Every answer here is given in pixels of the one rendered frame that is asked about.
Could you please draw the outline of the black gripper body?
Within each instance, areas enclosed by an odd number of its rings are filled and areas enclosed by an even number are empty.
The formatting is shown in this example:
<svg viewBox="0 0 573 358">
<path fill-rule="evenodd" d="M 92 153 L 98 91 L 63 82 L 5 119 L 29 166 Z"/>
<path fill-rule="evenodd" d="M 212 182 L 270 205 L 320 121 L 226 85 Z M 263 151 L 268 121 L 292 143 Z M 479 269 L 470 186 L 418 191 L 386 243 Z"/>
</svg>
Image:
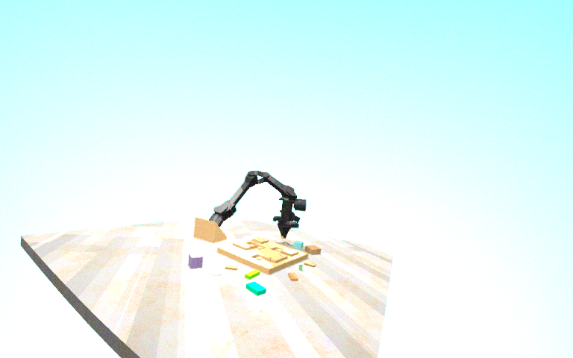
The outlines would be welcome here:
<svg viewBox="0 0 573 358">
<path fill-rule="evenodd" d="M 290 229 L 299 228 L 299 224 L 297 222 L 291 222 L 291 216 L 293 212 L 291 210 L 280 210 L 281 216 L 275 216 L 273 218 L 274 222 L 278 222 L 278 224 L 285 224 L 285 227 Z"/>
</svg>

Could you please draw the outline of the turquoise rectangular block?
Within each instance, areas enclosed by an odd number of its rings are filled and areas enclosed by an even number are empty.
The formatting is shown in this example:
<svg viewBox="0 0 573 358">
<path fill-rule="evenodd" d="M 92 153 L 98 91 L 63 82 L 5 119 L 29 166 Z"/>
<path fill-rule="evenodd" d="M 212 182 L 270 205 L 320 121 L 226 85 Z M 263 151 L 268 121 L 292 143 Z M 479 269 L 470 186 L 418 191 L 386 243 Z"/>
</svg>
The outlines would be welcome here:
<svg viewBox="0 0 573 358">
<path fill-rule="evenodd" d="M 266 288 L 262 287 L 260 284 L 254 282 L 246 284 L 246 289 L 253 292 L 255 295 L 263 295 L 266 293 Z"/>
</svg>

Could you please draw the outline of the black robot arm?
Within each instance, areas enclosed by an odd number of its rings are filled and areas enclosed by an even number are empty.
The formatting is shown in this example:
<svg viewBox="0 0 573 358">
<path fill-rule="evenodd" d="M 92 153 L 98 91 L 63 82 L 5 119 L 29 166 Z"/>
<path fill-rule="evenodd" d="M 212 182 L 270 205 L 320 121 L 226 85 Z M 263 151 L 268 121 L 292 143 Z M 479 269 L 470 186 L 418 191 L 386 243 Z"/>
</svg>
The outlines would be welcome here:
<svg viewBox="0 0 573 358">
<path fill-rule="evenodd" d="M 257 179 L 257 176 L 261 176 L 263 178 Z M 215 213 L 213 213 L 209 221 L 216 222 L 220 227 L 227 218 L 233 216 L 237 211 L 237 203 L 248 191 L 248 189 L 253 187 L 255 184 L 261 184 L 263 182 L 269 183 L 282 194 L 282 197 L 279 198 L 279 200 L 283 201 L 282 209 L 292 210 L 292 204 L 294 204 L 293 208 L 295 208 L 295 210 L 306 212 L 307 199 L 298 199 L 297 195 L 295 194 L 295 190 L 291 186 L 283 185 L 280 181 L 272 177 L 268 172 L 249 171 L 245 176 L 244 182 L 235 192 L 233 197 L 230 200 L 225 201 L 222 205 L 215 206 L 213 208 Z"/>
</svg>

